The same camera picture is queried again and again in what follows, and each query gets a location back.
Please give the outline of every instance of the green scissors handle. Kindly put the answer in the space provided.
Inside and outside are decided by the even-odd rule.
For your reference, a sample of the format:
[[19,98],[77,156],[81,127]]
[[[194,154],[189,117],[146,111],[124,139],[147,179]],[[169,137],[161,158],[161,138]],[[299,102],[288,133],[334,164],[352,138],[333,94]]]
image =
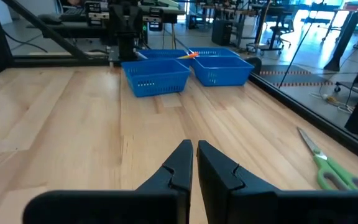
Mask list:
[[322,189],[335,190],[327,181],[330,180],[339,190],[358,190],[358,177],[343,169],[333,159],[323,159],[319,156],[313,158],[319,167],[317,181]]

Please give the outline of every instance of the desk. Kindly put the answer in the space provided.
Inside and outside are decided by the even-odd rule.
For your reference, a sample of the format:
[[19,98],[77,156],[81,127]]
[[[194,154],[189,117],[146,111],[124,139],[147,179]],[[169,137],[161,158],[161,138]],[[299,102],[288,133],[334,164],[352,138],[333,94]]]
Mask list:
[[[296,127],[358,176],[358,157],[251,83],[135,98],[108,67],[0,73],[0,223],[54,189],[136,189],[183,139],[205,139],[280,189],[319,189]],[[193,166],[190,223],[207,223]]]

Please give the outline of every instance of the blue basket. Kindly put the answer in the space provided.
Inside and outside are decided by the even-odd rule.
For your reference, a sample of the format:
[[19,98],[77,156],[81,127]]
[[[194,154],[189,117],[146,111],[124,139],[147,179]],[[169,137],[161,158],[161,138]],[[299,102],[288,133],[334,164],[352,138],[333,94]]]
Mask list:
[[192,47],[189,48],[191,53],[198,52],[199,56],[239,56],[233,51],[225,48],[214,47]]
[[[178,58],[188,55],[184,50],[140,50],[139,53],[147,57],[148,59],[163,59],[163,58]],[[189,67],[192,58],[177,59],[182,65]]]
[[204,86],[243,85],[254,66],[239,57],[196,57],[193,68]]
[[135,96],[183,91],[190,70],[174,59],[121,63]]

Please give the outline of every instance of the black stand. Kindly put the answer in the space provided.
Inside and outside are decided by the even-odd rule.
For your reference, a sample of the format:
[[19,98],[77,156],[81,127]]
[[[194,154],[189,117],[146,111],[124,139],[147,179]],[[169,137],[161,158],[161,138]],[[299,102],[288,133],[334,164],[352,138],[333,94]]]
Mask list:
[[345,52],[346,46],[352,37],[352,34],[354,32],[354,29],[356,28],[357,23],[358,23],[358,12],[355,12],[350,18],[349,23],[347,24],[343,32],[343,35],[339,40],[338,45],[335,48],[334,56],[328,62],[328,64],[324,66],[325,70],[330,70],[335,72],[340,71],[341,57]]

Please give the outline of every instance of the scissor blade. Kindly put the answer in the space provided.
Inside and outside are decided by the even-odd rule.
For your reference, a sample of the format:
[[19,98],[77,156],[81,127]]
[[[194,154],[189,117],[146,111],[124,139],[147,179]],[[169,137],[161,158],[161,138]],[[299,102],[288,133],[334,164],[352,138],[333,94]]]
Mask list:
[[313,154],[320,154],[321,150],[318,148],[318,146],[309,138],[309,136],[305,133],[304,130],[298,128],[299,133],[301,134],[304,142],[306,145],[308,145],[309,149]]

